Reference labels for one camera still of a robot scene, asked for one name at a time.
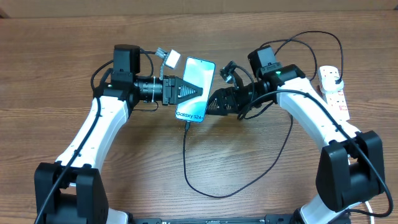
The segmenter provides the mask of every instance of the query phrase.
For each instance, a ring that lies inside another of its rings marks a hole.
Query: power strip
[[[349,120],[347,102],[343,92],[344,82],[336,84],[336,80],[340,77],[338,69],[329,65],[321,66],[318,77],[323,100],[330,105],[340,119]]]

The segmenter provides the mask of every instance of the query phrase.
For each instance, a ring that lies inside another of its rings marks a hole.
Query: blue smartphone screen
[[[197,96],[177,105],[175,117],[185,121],[202,122],[205,119],[207,101],[213,82],[216,65],[202,59],[187,58],[183,80],[203,89]]]

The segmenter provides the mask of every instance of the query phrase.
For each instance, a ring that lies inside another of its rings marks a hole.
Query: wooden surface
[[[393,10],[398,0],[0,0],[11,18]]]
[[[327,30],[341,39],[350,123],[382,137],[387,184],[398,202],[397,21],[397,11],[0,20],[0,223],[32,223],[35,168],[53,162],[74,138],[91,106],[91,74],[112,58],[113,45],[173,48],[184,58],[214,61],[218,68],[234,60],[249,69],[249,52],[303,30]],[[315,49],[319,65],[340,67],[333,38],[307,34],[300,39]],[[278,59],[313,73],[312,56],[301,45],[288,44]],[[160,60],[154,63],[158,68]],[[166,71],[182,72],[183,63]],[[141,75],[148,73],[143,59]],[[226,86],[216,75],[212,91]],[[134,112],[116,136],[102,171],[112,208],[136,217],[259,217],[292,213],[316,195],[320,154],[297,122],[279,162],[257,183],[231,198],[198,195],[183,178],[184,123],[174,118],[174,109]],[[240,188],[272,164],[288,127],[287,113],[276,106],[250,121],[206,117],[188,134],[189,179],[210,194]],[[371,205],[385,211],[385,195]],[[397,223],[398,213],[376,221]]]

